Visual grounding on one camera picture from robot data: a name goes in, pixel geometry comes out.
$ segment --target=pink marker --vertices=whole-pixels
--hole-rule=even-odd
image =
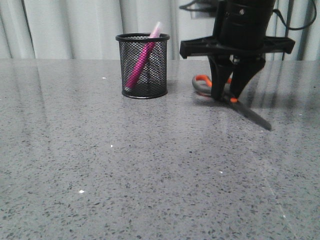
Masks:
[[[161,33],[161,28],[162,28],[162,24],[161,22],[157,22],[152,33],[150,34],[149,38],[150,39],[154,39],[154,38],[158,38],[160,36]],[[131,92],[132,89],[135,88],[140,74],[142,73],[142,71],[144,70],[144,67],[149,59],[149,56],[152,52],[152,50],[154,49],[156,45],[156,42],[147,42],[143,49],[142,52],[139,55],[138,61],[136,62],[132,73],[130,74],[128,81],[126,82],[125,86],[124,86],[124,90],[127,92]]]

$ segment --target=scissors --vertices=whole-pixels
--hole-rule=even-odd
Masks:
[[[232,81],[231,78],[228,79],[227,83],[230,84]],[[192,85],[195,90],[204,96],[211,96],[212,81],[207,75],[196,75],[192,79]],[[252,122],[258,124],[266,130],[271,131],[271,124],[262,118],[260,115],[252,111],[249,107],[243,105],[236,97],[232,96],[230,93],[225,91],[222,95],[223,102],[226,102],[231,106],[235,111],[237,111],[242,116],[248,118]]]

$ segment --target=white curtain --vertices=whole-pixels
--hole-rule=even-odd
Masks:
[[[181,40],[210,36],[214,19],[191,19],[179,6],[191,0],[0,0],[0,58],[119,59],[115,36],[150,32],[157,21],[170,35],[168,58],[179,59]],[[320,9],[320,0],[316,0]],[[313,15],[309,0],[277,0],[292,27]],[[320,19],[308,29],[289,31],[274,14],[267,35],[296,41],[292,54],[267,60],[320,59]]]

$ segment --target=metal mesh cup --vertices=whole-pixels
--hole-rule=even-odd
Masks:
[[[119,41],[122,94],[134,99],[152,99],[167,90],[167,34],[148,38],[149,33],[129,33]]]

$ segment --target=table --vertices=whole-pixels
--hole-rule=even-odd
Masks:
[[[320,61],[269,61],[240,100],[121,94],[118,60],[0,60],[0,238],[320,239]]]

